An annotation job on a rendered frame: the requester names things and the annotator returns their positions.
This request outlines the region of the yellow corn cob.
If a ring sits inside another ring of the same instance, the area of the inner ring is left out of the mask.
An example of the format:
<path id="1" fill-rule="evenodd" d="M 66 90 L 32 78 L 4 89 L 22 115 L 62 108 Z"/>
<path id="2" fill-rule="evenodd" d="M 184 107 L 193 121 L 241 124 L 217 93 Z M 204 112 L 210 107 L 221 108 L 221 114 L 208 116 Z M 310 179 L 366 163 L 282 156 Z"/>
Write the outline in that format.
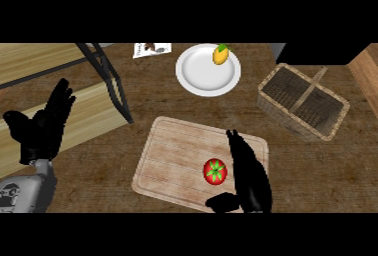
<path id="1" fill-rule="evenodd" d="M 213 62 L 215 65 L 221 65 L 230 55 L 232 49 L 227 44 L 220 44 L 213 51 Z"/>

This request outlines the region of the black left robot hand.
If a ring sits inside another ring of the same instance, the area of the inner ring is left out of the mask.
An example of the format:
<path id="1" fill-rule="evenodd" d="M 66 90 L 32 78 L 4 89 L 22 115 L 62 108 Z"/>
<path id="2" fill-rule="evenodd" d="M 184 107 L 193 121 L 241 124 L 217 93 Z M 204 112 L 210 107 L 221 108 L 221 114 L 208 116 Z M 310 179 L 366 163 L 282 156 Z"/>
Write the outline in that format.
<path id="1" fill-rule="evenodd" d="M 72 88 L 68 80 L 62 78 L 46 107 L 35 112 L 32 118 L 15 110 L 4 112 L 3 119 L 10 136 L 21 143 L 22 165 L 29 165 L 38 159 L 52 160 L 56 157 L 74 102 Z"/>

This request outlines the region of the brown wooden cabinet side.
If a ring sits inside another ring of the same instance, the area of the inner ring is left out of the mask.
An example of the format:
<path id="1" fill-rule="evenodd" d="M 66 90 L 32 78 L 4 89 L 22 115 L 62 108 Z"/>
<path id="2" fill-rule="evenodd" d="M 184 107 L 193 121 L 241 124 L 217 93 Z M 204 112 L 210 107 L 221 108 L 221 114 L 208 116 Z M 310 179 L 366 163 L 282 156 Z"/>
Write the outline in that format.
<path id="1" fill-rule="evenodd" d="M 368 45 L 347 66 L 378 117 L 378 43 Z"/>

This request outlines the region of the pale wooden shelf rack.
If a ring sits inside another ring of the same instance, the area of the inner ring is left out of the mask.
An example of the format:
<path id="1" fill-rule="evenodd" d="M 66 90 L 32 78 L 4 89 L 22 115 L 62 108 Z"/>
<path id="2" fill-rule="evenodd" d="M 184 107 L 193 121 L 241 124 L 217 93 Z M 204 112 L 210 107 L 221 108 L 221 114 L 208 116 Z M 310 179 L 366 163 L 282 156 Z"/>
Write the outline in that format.
<path id="1" fill-rule="evenodd" d="M 62 78 L 47 102 L 24 110 L 0 110 L 0 178 L 53 159 L 59 152 L 133 121 L 120 76 L 105 43 L 0 43 L 0 90 L 19 77 L 77 61 L 93 65 L 103 82 L 75 92 Z"/>

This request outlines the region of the white printed paper sheet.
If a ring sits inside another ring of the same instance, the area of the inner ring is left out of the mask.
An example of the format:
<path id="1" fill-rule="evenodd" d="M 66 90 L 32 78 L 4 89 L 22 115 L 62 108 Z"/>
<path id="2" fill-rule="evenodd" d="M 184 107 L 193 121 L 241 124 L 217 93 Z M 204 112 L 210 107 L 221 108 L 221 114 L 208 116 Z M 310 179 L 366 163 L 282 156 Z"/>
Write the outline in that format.
<path id="1" fill-rule="evenodd" d="M 149 57 L 171 52 L 170 43 L 136 43 L 133 58 Z"/>

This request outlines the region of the brown wicker basket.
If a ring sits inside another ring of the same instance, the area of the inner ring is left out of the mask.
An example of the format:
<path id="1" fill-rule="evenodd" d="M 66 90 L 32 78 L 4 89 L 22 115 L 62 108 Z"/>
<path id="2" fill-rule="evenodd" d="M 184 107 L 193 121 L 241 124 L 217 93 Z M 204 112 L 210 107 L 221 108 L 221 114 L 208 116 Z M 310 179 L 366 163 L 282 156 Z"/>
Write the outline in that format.
<path id="1" fill-rule="evenodd" d="M 313 78 L 280 63 L 258 85 L 257 106 L 306 142 L 331 141 L 350 109 L 348 101 Z"/>

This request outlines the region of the white round plate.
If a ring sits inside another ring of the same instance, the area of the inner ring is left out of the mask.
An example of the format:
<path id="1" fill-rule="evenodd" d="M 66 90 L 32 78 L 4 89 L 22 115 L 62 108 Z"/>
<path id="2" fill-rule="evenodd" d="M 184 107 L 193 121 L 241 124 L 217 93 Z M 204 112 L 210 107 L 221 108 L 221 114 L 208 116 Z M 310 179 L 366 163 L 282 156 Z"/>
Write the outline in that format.
<path id="1" fill-rule="evenodd" d="M 233 53 L 229 53 L 221 65 L 214 64 L 215 47 L 215 44 L 189 47 L 176 62 L 176 77 L 182 87 L 202 97 L 217 97 L 229 93 L 241 79 L 241 64 Z"/>

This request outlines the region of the red tomato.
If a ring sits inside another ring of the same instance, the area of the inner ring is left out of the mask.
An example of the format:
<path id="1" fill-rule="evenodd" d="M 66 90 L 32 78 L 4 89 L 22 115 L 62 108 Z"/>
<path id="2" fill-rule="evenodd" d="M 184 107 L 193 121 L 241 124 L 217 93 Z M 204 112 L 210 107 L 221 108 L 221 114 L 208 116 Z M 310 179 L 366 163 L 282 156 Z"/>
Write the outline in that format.
<path id="1" fill-rule="evenodd" d="M 220 185 L 227 177 L 227 167 L 224 162 L 211 158 L 204 164 L 204 179 L 211 185 Z"/>

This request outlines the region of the pale wooden cutting board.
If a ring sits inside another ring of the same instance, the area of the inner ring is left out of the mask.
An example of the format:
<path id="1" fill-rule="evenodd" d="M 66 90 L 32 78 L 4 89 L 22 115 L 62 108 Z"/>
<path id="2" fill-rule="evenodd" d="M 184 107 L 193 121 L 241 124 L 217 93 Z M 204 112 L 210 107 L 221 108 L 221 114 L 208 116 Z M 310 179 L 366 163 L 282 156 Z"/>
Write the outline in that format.
<path id="1" fill-rule="evenodd" d="M 137 193 L 182 206 L 213 212 L 205 201 L 235 191 L 233 159 L 223 129 L 179 119 L 155 119 L 133 178 Z M 269 148 L 264 139 L 238 133 L 251 146 L 267 174 Z M 204 164 L 220 159 L 227 177 L 220 185 L 204 179 Z"/>

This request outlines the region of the black appliance block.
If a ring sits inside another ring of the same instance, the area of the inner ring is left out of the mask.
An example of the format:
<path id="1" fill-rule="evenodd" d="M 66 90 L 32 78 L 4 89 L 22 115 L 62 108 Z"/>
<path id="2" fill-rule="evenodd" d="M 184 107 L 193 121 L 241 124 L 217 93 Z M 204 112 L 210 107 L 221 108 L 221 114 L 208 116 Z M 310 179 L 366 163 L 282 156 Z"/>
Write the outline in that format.
<path id="1" fill-rule="evenodd" d="M 276 63 L 289 65 L 347 65 L 365 48 L 363 43 L 272 43 Z"/>

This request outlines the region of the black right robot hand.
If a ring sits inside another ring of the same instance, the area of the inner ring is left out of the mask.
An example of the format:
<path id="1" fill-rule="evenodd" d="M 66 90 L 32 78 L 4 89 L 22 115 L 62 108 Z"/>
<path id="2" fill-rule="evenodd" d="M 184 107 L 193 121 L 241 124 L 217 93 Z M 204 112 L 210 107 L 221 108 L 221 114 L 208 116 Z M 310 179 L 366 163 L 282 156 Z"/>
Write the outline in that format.
<path id="1" fill-rule="evenodd" d="M 263 164 L 254 150 L 236 130 L 227 130 L 230 154 L 233 159 L 235 191 L 224 192 L 205 201 L 215 213 L 242 209 L 245 213 L 270 213 L 273 205 L 272 188 Z"/>

